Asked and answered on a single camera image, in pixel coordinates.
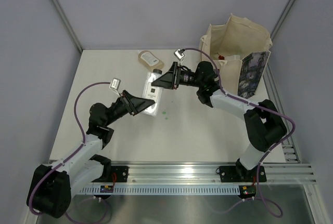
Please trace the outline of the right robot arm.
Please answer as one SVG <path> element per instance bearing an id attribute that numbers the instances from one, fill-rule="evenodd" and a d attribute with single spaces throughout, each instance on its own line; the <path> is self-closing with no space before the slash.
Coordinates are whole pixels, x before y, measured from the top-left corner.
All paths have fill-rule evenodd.
<path id="1" fill-rule="evenodd" d="M 180 85 L 196 87 L 202 104 L 224 110 L 244 121 L 250 143 L 237 160 L 235 169 L 236 176 L 242 181 L 254 175 L 254 169 L 265 153 L 287 133 L 281 115 L 270 100 L 254 103 L 224 91 L 212 63 L 208 61 L 199 62 L 195 71 L 174 62 L 167 73 L 154 80 L 152 85 L 164 89 L 177 89 Z"/>

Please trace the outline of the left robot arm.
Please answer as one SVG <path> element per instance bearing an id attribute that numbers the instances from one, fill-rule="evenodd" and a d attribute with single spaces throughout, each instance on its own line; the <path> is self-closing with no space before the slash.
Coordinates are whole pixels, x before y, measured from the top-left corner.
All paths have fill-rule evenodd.
<path id="1" fill-rule="evenodd" d="M 127 114 L 135 116 L 154 104 L 152 99 L 135 97 L 124 90 L 109 107 L 102 103 L 92 105 L 88 129 L 81 131 L 82 138 L 76 146 L 54 164 L 41 164 L 35 169 L 27 196 L 30 212 L 59 218 L 87 184 L 109 180 L 111 160 L 99 155 L 114 133 L 109 125 Z"/>

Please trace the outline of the frosted white bottle black cap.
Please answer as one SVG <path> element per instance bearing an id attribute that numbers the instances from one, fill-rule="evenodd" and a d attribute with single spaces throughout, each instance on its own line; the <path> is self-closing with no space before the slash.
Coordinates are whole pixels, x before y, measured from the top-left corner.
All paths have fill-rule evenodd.
<path id="1" fill-rule="evenodd" d="M 240 60 L 240 55 L 231 55 L 231 56 L 226 56 L 225 57 L 226 61 L 231 61 L 231 60 Z"/>

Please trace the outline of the amber liquid bottle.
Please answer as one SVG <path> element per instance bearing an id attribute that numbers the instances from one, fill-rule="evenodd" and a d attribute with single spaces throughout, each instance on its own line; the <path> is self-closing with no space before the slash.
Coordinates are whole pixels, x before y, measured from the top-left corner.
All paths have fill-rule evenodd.
<path id="1" fill-rule="evenodd" d="M 151 51 L 143 50 L 138 54 L 138 61 L 145 66 L 150 72 L 154 69 L 162 70 L 164 63 L 158 59 Z"/>

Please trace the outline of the clear bottle black label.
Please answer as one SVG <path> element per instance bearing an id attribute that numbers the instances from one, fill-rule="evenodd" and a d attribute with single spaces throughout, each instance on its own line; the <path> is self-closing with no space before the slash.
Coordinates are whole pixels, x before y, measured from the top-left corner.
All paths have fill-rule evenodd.
<path id="1" fill-rule="evenodd" d="M 147 79 L 145 81 L 145 86 L 143 90 L 143 98 L 151 99 L 155 102 L 152 106 L 149 106 L 143 111 L 144 114 L 150 116 L 156 116 L 163 92 L 162 87 L 152 86 L 152 82 L 157 80 L 162 76 L 162 71 L 159 69 L 154 69 L 152 72 L 148 72 Z"/>

